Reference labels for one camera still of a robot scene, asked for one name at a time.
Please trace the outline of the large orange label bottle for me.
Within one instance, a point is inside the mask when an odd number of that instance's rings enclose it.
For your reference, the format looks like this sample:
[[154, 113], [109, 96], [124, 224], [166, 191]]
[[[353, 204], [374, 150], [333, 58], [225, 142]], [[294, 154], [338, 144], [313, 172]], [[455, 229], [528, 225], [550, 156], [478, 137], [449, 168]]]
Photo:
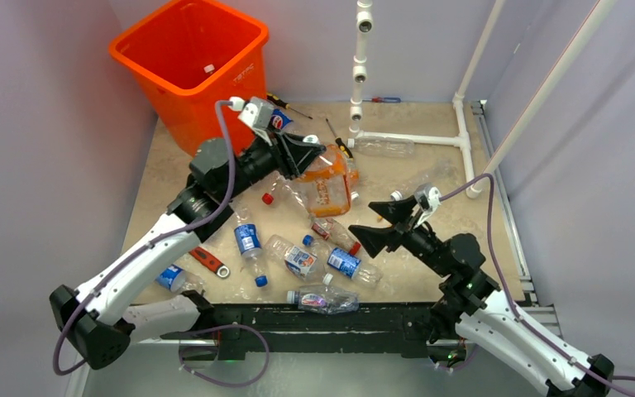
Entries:
[[351, 173], [345, 155], [334, 144], [327, 145], [294, 186], [310, 216], [336, 217], [351, 210]]

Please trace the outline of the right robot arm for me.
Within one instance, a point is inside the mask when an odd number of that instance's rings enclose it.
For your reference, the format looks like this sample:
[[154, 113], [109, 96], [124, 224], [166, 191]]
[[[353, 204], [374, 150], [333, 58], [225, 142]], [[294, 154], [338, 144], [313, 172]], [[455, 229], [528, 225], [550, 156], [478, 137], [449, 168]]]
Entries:
[[456, 334], [497, 357], [544, 396], [605, 396], [614, 364], [563, 342], [524, 313], [481, 266], [480, 244], [470, 233], [443, 241], [427, 219], [440, 205], [438, 192], [369, 207], [389, 222], [377, 228], [351, 225], [371, 257], [407, 250], [441, 276], [442, 297], [431, 309], [431, 340]]

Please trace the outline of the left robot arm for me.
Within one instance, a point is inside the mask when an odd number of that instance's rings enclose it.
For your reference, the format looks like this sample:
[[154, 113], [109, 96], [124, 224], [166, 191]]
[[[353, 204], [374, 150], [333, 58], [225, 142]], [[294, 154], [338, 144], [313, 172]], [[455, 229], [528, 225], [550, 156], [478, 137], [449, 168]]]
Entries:
[[50, 294], [60, 331], [52, 356], [55, 373], [68, 375], [84, 364], [102, 369], [131, 344], [165, 334], [206, 337], [213, 327], [212, 305], [199, 292], [155, 304], [132, 302], [223, 226], [237, 195], [274, 172], [298, 178], [326, 150], [286, 132], [257, 136], [240, 155], [227, 138], [204, 141], [189, 164], [185, 187], [138, 242], [89, 281], [76, 288], [61, 285]]

